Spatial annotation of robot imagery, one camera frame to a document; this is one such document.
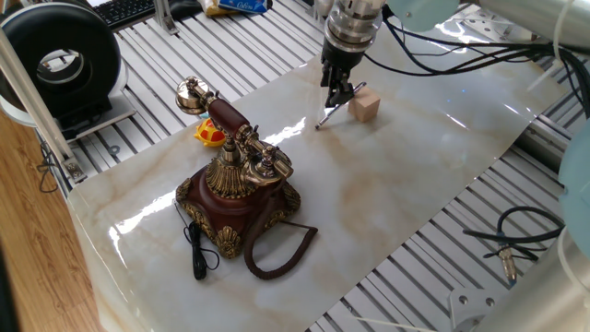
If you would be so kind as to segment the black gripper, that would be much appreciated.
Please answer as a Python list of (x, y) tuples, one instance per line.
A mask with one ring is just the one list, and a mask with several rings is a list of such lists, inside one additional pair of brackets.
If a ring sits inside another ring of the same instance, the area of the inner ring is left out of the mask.
[(324, 39), (320, 87), (327, 88), (325, 107), (336, 107), (354, 96), (354, 88), (349, 82), (349, 76), (351, 69), (360, 63), (362, 56), (363, 52), (342, 51), (328, 39)]

